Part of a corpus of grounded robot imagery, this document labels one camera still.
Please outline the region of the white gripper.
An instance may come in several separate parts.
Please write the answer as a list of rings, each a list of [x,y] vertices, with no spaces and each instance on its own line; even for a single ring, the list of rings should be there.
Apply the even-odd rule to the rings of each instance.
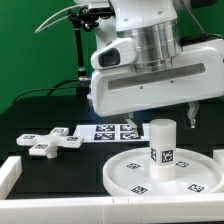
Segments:
[[[224,41],[188,45],[163,71],[138,74],[132,65],[96,71],[91,93],[99,116],[124,114],[135,134],[138,125],[129,112],[188,102],[187,124],[195,128],[198,100],[224,95]]]

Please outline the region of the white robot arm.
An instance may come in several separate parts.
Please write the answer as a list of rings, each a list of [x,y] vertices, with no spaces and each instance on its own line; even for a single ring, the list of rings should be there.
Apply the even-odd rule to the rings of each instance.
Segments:
[[[96,30],[91,94],[101,117],[187,103],[195,126],[199,102],[224,95],[224,39],[204,33],[182,45],[177,12],[200,0],[73,0],[85,29]]]

